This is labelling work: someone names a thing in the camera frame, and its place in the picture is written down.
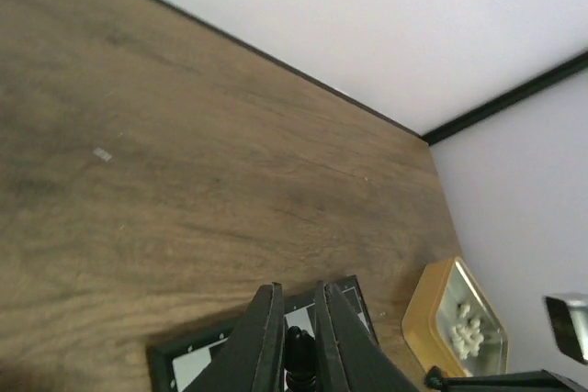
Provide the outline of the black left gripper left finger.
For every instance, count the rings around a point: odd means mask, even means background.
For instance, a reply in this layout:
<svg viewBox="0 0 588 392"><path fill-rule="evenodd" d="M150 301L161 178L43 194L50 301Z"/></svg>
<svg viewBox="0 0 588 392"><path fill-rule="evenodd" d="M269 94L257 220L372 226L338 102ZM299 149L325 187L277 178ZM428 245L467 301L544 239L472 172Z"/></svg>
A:
<svg viewBox="0 0 588 392"><path fill-rule="evenodd" d="M277 283L262 285L219 355L187 390L282 391L285 334L282 286Z"/></svg>

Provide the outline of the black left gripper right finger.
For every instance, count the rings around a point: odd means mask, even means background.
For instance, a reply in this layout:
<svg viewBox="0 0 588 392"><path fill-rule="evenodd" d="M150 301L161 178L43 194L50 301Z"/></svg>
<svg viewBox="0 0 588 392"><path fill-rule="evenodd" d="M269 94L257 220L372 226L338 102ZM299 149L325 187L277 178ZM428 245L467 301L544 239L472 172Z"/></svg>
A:
<svg viewBox="0 0 588 392"><path fill-rule="evenodd" d="M320 282L316 286L315 341L319 391L417 389L379 348L335 284Z"/></svg>

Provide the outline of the black chess piece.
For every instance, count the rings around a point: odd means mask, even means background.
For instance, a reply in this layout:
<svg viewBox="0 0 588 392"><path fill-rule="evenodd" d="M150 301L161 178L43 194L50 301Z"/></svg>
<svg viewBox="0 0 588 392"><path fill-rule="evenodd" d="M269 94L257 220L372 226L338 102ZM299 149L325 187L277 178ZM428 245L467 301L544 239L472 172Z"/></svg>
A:
<svg viewBox="0 0 588 392"><path fill-rule="evenodd" d="M287 391L316 391L316 344L314 338L298 326L288 328L284 345Z"/></svg>

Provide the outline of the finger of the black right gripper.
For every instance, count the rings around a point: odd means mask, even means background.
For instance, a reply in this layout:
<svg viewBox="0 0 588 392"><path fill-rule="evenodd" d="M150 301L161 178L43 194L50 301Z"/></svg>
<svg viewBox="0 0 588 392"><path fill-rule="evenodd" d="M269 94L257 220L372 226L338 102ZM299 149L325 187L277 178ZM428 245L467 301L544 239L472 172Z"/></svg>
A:
<svg viewBox="0 0 588 392"><path fill-rule="evenodd" d="M587 392L585 386L566 376L538 370L523 373L486 376L449 377L432 367L424 378L424 385L442 392Z"/></svg>

